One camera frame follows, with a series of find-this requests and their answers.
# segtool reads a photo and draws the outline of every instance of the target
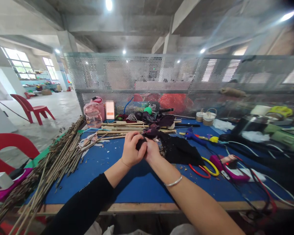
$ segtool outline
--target scissors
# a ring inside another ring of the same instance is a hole
[[[202,145],[202,146],[205,146],[206,143],[205,141],[201,140],[200,138],[198,138],[196,135],[194,135],[193,133],[193,129],[192,128],[188,128],[188,130],[186,131],[186,135],[185,135],[186,139],[192,139],[194,140],[195,142],[197,142],[198,144]],[[208,162],[212,168],[215,170],[215,173],[213,173],[211,170],[209,170],[206,166],[199,166],[199,168],[201,168],[206,174],[207,176],[205,175],[202,175],[200,174],[199,172],[197,172],[193,166],[191,164],[189,164],[189,167],[199,176],[203,177],[203,178],[206,178],[206,179],[209,179],[211,176],[210,175],[213,175],[215,177],[217,177],[219,175],[219,171],[218,169],[216,168],[216,166],[211,162],[209,161],[208,159],[202,157],[202,159],[206,162]]]
[[[203,178],[210,179],[211,175],[217,177],[217,176],[219,175],[219,171],[218,171],[218,169],[216,168],[216,166],[215,166],[211,161],[209,161],[208,159],[206,159],[206,158],[204,158],[204,157],[202,157],[202,159],[203,159],[204,161],[208,162],[208,163],[212,166],[212,168],[215,170],[215,173],[213,173],[211,170],[209,170],[208,167],[206,167],[206,166],[200,166],[200,165],[199,165],[198,167],[199,167],[200,169],[202,169],[203,172],[205,172],[205,173],[207,174],[207,175],[202,175],[202,174],[200,174],[198,171],[196,171],[196,170],[194,169],[194,167],[193,167],[191,164],[189,164],[188,166],[192,169],[192,171],[194,171],[197,175],[199,175],[199,176],[201,176],[201,177],[203,177]]]

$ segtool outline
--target red chair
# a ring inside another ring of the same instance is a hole
[[[33,107],[24,97],[20,95],[10,94],[10,96],[16,99],[18,103],[20,103],[30,123],[33,123],[32,115],[30,114],[30,112],[34,112],[39,125],[42,125],[42,121],[39,115],[40,113],[42,114],[44,118],[48,118],[46,114],[47,112],[52,117],[52,119],[55,120],[55,118],[53,117],[53,115],[51,114],[47,106],[41,105],[41,106]]]
[[[14,133],[0,133],[0,150],[10,146],[17,147],[26,156],[32,159],[39,155],[35,145],[25,136]],[[14,170],[15,168],[0,159],[0,172],[10,174]]]

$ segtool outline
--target white plastic bag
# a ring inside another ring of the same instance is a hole
[[[264,135],[261,132],[242,132],[242,137],[256,143],[270,140],[270,136],[268,134]]]
[[[232,123],[221,121],[219,119],[215,119],[213,121],[213,126],[223,131],[232,130],[234,128],[234,125],[232,125]]]

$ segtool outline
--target wooden table edge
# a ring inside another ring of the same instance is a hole
[[[250,205],[245,201],[233,201],[233,202],[218,202],[224,210],[227,212],[234,211],[248,211],[251,209]],[[275,201],[278,209],[290,210],[294,207],[288,206],[280,201]],[[252,204],[257,209],[262,209],[265,205],[264,201],[252,201]],[[55,215],[64,206],[64,204],[48,204],[43,205],[37,216],[42,215]],[[24,206],[22,206],[18,213],[22,213]],[[100,212],[103,214],[113,213],[180,213],[181,210],[175,203],[114,203],[107,206]]]

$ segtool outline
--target person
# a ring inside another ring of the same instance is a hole
[[[114,188],[131,167],[143,158],[166,185],[199,234],[244,234],[206,191],[188,178],[182,177],[181,173],[160,155],[156,142],[146,139],[147,142],[137,151],[136,144],[143,138],[138,131],[127,133],[122,157],[72,196],[42,234],[85,234],[113,196]]]

